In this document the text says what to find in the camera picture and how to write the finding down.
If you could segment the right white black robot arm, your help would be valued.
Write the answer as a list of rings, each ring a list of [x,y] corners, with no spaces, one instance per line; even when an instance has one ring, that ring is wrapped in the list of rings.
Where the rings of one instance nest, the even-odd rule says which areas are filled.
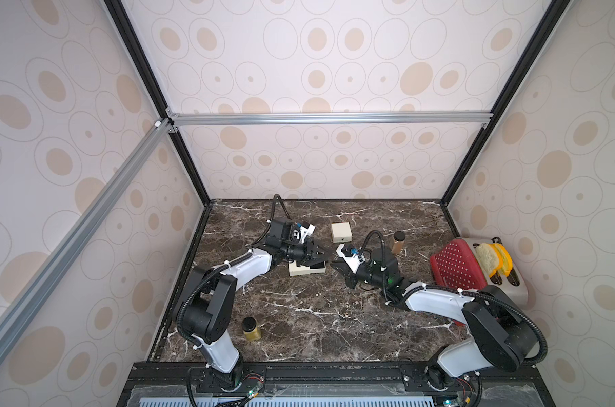
[[[348,287],[365,283],[378,288],[390,307],[443,316],[468,327],[469,338],[439,348],[424,368],[428,385],[436,391],[467,373],[492,367],[514,372],[548,355],[540,327],[498,287],[469,290],[409,281],[384,244],[374,250],[341,244],[336,255],[332,265]]]

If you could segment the cream drawer jewelry box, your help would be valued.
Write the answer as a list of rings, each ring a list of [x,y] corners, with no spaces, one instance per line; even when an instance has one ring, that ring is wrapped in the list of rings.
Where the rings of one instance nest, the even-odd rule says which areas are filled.
[[[313,266],[299,266],[296,262],[289,264],[289,276],[307,276],[326,272],[326,263],[320,262]]]

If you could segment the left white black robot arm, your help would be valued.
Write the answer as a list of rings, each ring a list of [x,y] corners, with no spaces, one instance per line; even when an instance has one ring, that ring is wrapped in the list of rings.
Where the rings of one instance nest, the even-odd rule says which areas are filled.
[[[278,194],[272,198],[261,236],[246,246],[244,254],[208,269],[176,315],[180,336],[199,347],[209,368],[224,376],[231,388],[238,385],[242,373],[241,353],[228,332],[237,290],[280,263],[309,267],[329,257],[314,239],[315,225],[295,222],[288,212],[276,218],[277,205],[286,209]]]

